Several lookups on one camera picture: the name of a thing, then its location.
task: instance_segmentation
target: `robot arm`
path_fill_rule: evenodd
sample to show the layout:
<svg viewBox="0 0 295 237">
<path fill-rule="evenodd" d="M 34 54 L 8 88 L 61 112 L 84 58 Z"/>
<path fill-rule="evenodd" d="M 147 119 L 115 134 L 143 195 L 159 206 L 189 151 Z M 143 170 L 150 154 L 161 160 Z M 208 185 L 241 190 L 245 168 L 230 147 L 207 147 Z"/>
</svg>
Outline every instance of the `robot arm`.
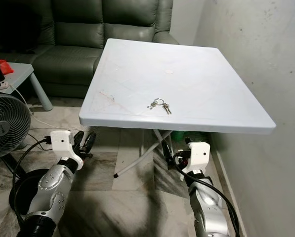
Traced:
<svg viewBox="0 0 295 237">
<path fill-rule="evenodd" d="M 191 142 L 186 140 L 190 150 L 180 150 L 178 157 L 182 171 L 194 178 L 213 185 L 210 177 L 204 175 L 205 167 L 209 162 L 210 145 L 205 142 Z M 168 144 L 162 142 L 163 152 L 168 168 L 173 168 L 176 162 L 171 157 Z M 195 230 L 197 237 L 226 237 L 228 236 L 227 222 L 222 212 L 222 198 L 212 189 L 203 184 L 185 179 L 189 187 L 190 204 L 195 216 Z"/>
<path fill-rule="evenodd" d="M 17 237 L 51 237 L 60 221 L 75 172 L 83 166 L 83 159 L 92 147 L 95 133 L 86 139 L 82 149 L 79 143 L 84 133 L 79 132 L 73 139 L 69 131 L 51 132 L 52 149 L 60 158 L 38 183 L 38 192 L 31 201 L 28 214 Z"/>
</svg>

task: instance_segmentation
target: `black cable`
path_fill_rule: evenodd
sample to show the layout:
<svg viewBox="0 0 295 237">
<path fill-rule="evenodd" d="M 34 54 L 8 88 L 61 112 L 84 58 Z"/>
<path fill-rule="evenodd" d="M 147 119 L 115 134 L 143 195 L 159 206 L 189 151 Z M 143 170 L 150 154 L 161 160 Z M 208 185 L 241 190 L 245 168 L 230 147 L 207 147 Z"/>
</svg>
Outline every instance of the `black cable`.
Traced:
<svg viewBox="0 0 295 237">
<path fill-rule="evenodd" d="M 227 197 L 226 197 L 226 196 L 225 196 L 225 195 L 224 195 L 219 189 L 217 189 L 217 188 L 214 187 L 213 185 L 208 184 L 208 183 L 206 183 L 206 182 L 204 182 L 204 181 L 202 181 L 202 180 L 200 180 L 200 179 L 196 179 L 196 178 L 194 178 L 194 177 L 192 177 L 192 176 L 186 174 L 185 172 L 183 172 L 183 171 L 179 168 L 178 164 L 177 164 L 176 161 L 175 161 L 175 158 L 176 158 L 178 155 L 179 155 L 179 153 L 178 153 L 178 154 L 175 154 L 175 155 L 173 156 L 173 158 L 172 158 L 172 159 L 173 159 L 173 163 L 174 163 L 174 165 L 175 165 L 175 168 L 178 170 L 178 172 L 179 172 L 180 174 L 182 174 L 183 176 L 185 176 L 185 177 L 187 177 L 187 178 L 189 178 L 189 179 L 191 179 L 191 180 L 193 180 L 193 181 L 195 181 L 195 182 L 197 182 L 197 183 L 200 183 L 200 184 L 202 184 L 202 185 L 204 185 L 204 186 L 206 186 L 206 187 L 212 189 L 213 191 L 215 191 L 217 194 L 219 194 L 219 195 L 224 199 L 224 201 L 225 201 L 226 204 L 227 204 L 228 211 L 229 211 L 229 213 L 230 213 L 230 218 L 231 218 L 231 221 L 232 221 L 232 224 L 233 224 L 233 228 L 234 228 L 234 231 L 235 231 L 235 237 L 240 237 L 240 234 L 239 234 L 239 222 L 238 222 L 238 217 L 237 217 L 236 211 L 235 211 L 233 205 L 231 204 L 231 202 L 227 199 Z"/>
<path fill-rule="evenodd" d="M 8 168 L 8 170 L 11 172 L 11 174 L 13 174 L 13 170 L 12 170 L 12 168 L 10 167 L 10 165 L 7 163 L 7 162 L 4 162 L 4 160 L 3 160 L 3 163 L 5 164 L 5 166 Z"/>
<path fill-rule="evenodd" d="M 14 192 L 14 200 L 13 200 L 13 205 L 14 205 L 14 213 L 15 215 L 17 216 L 17 219 L 18 219 L 18 222 L 19 222 L 19 225 L 20 227 L 22 227 L 22 224 L 24 223 L 24 220 L 22 219 L 20 213 L 18 212 L 17 210 L 17 207 L 16 207 L 16 204 L 15 204 L 15 197 L 16 197 L 16 190 L 15 190 L 15 174 L 16 174 L 16 170 L 17 168 L 20 166 L 22 160 L 24 159 L 24 157 L 34 148 L 36 147 L 37 145 L 43 143 L 43 142 L 47 142 L 49 139 L 45 138 L 41 141 L 38 141 L 37 143 L 33 144 L 21 157 L 20 159 L 18 160 L 17 162 L 17 165 L 15 166 L 14 168 L 14 171 L 13 171 L 13 174 L 12 174 L 12 189 L 13 189 L 13 192 Z"/>
<path fill-rule="evenodd" d="M 32 137 L 36 142 L 38 142 L 38 139 L 36 139 L 34 136 L 32 136 L 31 134 L 28 133 L 28 135 L 30 137 Z M 44 147 L 42 147 L 42 145 L 40 144 L 40 147 L 43 151 L 52 151 L 52 149 L 45 149 Z"/>
</svg>

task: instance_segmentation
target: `key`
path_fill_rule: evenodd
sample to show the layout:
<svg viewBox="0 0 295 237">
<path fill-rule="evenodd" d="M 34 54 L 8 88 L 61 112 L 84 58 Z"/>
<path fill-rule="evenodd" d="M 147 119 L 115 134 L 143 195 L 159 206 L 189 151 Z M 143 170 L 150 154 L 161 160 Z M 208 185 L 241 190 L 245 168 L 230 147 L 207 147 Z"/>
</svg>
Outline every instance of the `key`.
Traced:
<svg viewBox="0 0 295 237">
<path fill-rule="evenodd" d="M 154 100 L 154 102 L 152 102 L 151 105 L 150 106 L 147 106 L 147 107 L 150 108 L 150 109 L 152 109 L 152 108 L 154 108 L 157 105 L 158 105 L 157 101 Z"/>
<path fill-rule="evenodd" d="M 166 110 L 167 114 L 171 114 L 171 111 L 169 109 L 169 104 L 164 103 L 163 108 Z"/>
</svg>

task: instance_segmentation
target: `wall baseboard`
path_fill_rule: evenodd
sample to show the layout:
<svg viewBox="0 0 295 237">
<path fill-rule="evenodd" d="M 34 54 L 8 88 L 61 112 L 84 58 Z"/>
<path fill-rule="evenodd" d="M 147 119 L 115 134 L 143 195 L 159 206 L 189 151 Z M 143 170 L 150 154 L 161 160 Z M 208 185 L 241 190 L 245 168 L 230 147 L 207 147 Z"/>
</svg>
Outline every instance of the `wall baseboard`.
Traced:
<svg viewBox="0 0 295 237">
<path fill-rule="evenodd" d="M 212 154 L 212 158 L 213 158 L 213 161 L 214 161 L 218 176 L 219 176 L 221 184 L 222 184 L 223 194 L 228 199 L 230 199 L 232 201 L 233 205 L 234 205 L 234 208 L 235 208 L 238 220 L 239 220 L 239 224 L 240 224 L 240 235 L 242 237 L 248 237 L 247 233 L 246 233 L 246 230 L 245 230 L 245 227 L 244 227 L 242 216 L 240 214 L 240 211 L 239 211 L 236 199 L 235 199 L 234 192 L 232 190 L 232 186 L 230 184 L 230 181 L 228 179 L 228 176 L 227 176 L 227 173 L 226 173 L 223 161 L 222 161 L 222 157 L 221 157 L 220 153 L 217 150 L 215 140 L 212 138 L 212 136 L 211 136 L 210 140 L 211 140 L 211 154 Z"/>
</svg>

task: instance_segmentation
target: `green leather sofa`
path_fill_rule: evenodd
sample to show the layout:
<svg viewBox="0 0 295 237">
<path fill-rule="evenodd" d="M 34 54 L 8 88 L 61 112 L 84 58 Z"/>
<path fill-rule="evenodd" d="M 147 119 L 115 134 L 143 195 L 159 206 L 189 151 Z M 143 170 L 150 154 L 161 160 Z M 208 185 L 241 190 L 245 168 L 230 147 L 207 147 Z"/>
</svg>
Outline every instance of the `green leather sofa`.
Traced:
<svg viewBox="0 0 295 237">
<path fill-rule="evenodd" d="M 39 46 L 0 58 L 32 64 L 50 96 L 84 98 L 108 38 L 178 44 L 169 34 L 172 0 L 16 1 L 42 16 Z"/>
</svg>

